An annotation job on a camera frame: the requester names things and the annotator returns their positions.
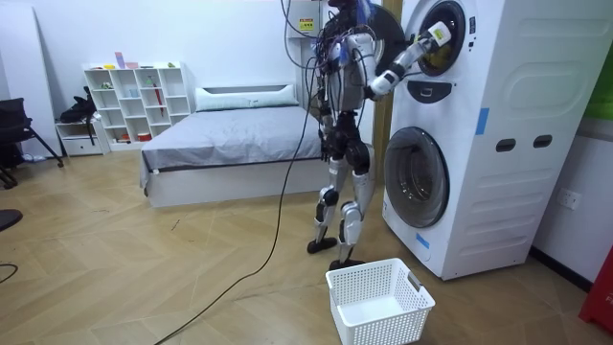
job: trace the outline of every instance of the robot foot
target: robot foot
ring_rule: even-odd
[[[351,266],[355,266],[355,265],[362,265],[362,264],[365,264],[365,263],[363,261],[360,261],[360,260],[347,259],[343,264],[341,264],[341,262],[338,261],[338,260],[334,260],[329,265],[329,270],[335,270],[335,269],[339,269],[339,268],[346,268],[346,267],[351,267]]]
[[[310,241],[306,246],[306,252],[308,254],[319,253],[322,250],[330,249],[336,245],[335,238],[324,238],[319,243],[315,242],[315,240]]]

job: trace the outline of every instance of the wooden floor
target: wooden floor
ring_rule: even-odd
[[[137,157],[23,166],[0,191],[0,208],[24,213],[0,233],[0,261],[20,267],[0,285],[0,344],[151,345],[265,259],[276,197],[153,210]],[[306,253],[316,198],[289,195],[269,266],[169,344],[338,344],[324,277],[336,251]],[[431,292],[419,344],[613,344],[577,319],[585,294],[535,261],[441,282],[387,228],[381,198],[354,257],[400,257]]]

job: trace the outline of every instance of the basket handle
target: basket handle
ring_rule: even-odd
[[[421,287],[423,287],[423,284],[420,282],[418,277],[416,277],[415,274],[413,274],[413,272],[409,271],[409,273],[407,274],[407,278],[409,279],[409,282],[411,282],[411,284],[417,291],[421,290]]]

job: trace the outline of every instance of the white pillow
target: white pillow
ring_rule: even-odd
[[[230,94],[212,94],[203,88],[197,88],[195,89],[195,111],[298,105],[294,95],[294,85],[288,85],[279,91]]]

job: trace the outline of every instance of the stacked washer dryer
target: stacked washer dryer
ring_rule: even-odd
[[[611,0],[404,1],[407,39],[453,38],[395,91],[383,217],[437,276],[525,262],[612,19]]]

